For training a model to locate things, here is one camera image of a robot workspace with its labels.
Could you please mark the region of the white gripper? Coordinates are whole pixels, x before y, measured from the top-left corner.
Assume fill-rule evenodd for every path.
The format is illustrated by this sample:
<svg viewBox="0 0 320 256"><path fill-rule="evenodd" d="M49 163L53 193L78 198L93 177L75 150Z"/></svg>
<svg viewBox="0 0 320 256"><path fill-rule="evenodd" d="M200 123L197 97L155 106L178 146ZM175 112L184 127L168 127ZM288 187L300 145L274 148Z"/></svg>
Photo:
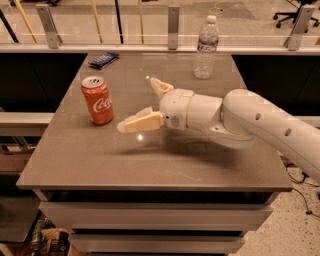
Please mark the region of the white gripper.
<svg viewBox="0 0 320 256"><path fill-rule="evenodd" d="M194 96L194 92L174 89L171 84L154 77L150 79L150 83L160 100L161 113L154 111L151 107L147 107L119 122L117 125L118 131L121 133L136 133L157 130L164 125L164 120L168 128L184 130L186 128L189 101Z"/></svg>

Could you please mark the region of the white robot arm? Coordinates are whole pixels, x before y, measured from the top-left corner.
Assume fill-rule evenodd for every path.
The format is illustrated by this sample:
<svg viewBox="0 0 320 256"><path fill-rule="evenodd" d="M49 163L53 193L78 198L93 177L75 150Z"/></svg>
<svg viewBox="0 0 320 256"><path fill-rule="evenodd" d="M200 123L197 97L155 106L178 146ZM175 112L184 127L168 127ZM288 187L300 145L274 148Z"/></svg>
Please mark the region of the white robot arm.
<svg viewBox="0 0 320 256"><path fill-rule="evenodd" d="M234 89L219 98L176 89L156 78L150 83L159 98L159 109L147 107L119 122L119 132L152 131L165 125L198 131L234 149L249 147L260 138L320 182L319 129L247 89Z"/></svg>

